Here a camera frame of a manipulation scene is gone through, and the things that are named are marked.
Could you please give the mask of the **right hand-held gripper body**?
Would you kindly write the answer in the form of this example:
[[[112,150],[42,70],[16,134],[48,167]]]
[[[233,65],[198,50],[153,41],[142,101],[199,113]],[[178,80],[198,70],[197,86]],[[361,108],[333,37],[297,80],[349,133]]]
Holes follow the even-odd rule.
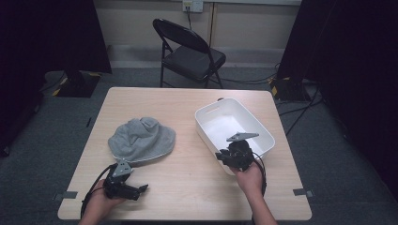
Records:
[[[232,160],[232,168],[246,171],[254,161],[253,150],[249,146],[247,139],[257,137],[258,133],[236,133],[227,139],[230,144],[227,150],[230,151]]]

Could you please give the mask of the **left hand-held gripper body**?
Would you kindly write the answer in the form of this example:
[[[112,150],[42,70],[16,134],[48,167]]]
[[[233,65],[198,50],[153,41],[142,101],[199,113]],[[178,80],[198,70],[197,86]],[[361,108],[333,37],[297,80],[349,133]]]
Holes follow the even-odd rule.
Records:
[[[126,180],[130,177],[132,168],[128,162],[120,159],[111,169],[103,183],[106,196],[110,199],[123,198],[128,199],[128,195],[134,191],[138,192],[136,187],[126,184]]]

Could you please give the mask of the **white plastic bin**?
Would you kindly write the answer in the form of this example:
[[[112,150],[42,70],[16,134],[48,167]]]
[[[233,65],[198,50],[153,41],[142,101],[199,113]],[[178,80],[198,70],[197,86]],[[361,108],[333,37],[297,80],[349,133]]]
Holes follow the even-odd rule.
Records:
[[[213,154],[225,149],[229,144],[227,139],[237,133],[257,133],[248,144],[260,157],[275,145],[268,130],[234,98],[224,98],[197,110],[195,120],[199,136]]]

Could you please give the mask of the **grey pants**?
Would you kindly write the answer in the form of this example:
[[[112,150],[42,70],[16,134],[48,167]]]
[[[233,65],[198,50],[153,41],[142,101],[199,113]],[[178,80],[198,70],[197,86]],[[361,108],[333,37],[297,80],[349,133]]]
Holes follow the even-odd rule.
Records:
[[[114,158],[143,163],[171,153],[176,132],[152,117],[133,118],[119,126],[108,140]]]

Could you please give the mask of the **person's left hand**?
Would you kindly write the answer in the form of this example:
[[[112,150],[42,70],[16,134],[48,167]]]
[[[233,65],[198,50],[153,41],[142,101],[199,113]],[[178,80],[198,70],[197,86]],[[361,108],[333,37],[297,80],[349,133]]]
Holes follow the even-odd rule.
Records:
[[[114,207],[125,201],[123,198],[108,198],[104,191],[103,183],[103,180],[99,180],[96,184],[95,191],[85,208],[84,215],[102,215],[103,218],[106,218]]]

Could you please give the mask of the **person's right hand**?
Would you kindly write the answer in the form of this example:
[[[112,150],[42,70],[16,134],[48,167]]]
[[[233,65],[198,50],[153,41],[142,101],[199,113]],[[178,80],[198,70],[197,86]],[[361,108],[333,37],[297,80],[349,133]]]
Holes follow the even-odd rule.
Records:
[[[247,197],[262,197],[262,173],[260,168],[252,163],[246,171],[231,168],[237,183]]]

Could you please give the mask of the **grey tape mark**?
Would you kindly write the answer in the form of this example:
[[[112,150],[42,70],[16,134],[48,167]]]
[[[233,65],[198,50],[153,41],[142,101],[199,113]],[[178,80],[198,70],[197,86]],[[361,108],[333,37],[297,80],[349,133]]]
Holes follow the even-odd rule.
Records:
[[[77,191],[64,191],[62,193],[56,193],[53,197],[53,200],[61,202],[64,199],[75,199],[77,194]]]

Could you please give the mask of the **black stand base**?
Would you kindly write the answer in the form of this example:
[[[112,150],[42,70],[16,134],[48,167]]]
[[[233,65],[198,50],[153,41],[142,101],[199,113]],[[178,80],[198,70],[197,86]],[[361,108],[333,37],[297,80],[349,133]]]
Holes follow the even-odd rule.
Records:
[[[101,78],[98,73],[66,71],[67,77],[58,85],[54,96],[62,98],[90,98]]]
[[[295,82],[291,78],[272,79],[269,82],[271,94],[278,100],[309,101],[302,82]]]

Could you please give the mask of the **black folding chair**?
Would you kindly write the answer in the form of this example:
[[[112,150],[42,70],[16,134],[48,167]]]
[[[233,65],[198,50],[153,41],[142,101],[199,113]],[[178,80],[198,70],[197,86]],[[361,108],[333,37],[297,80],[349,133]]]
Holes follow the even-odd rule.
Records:
[[[152,23],[162,41],[160,87],[170,83],[164,80],[164,70],[196,83],[216,83],[223,88],[219,69],[226,62],[226,55],[209,45],[191,29],[164,19]]]

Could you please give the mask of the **black curtain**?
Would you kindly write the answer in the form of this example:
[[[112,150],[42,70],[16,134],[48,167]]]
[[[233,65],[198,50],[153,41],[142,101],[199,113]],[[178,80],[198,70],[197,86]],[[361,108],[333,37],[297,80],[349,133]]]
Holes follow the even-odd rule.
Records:
[[[94,0],[0,0],[0,157],[58,70],[112,71]]]
[[[301,0],[278,76],[319,82],[398,201],[398,0]]]

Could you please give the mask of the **beige wall conduit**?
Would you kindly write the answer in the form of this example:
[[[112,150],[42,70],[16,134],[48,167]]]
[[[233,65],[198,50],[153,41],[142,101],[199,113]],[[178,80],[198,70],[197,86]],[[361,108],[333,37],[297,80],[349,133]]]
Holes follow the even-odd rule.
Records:
[[[214,2],[209,3],[209,20],[208,20],[208,46],[211,47],[213,43],[214,20],[217,14],[217,6]]]

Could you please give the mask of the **white wall socket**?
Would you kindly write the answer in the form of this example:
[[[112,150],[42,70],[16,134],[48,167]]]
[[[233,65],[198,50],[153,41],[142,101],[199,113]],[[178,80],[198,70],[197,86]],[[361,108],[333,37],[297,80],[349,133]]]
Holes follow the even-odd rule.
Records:
[[[183,0],[182,10],[185,12],[202,13],[204,9],[203,0]]]

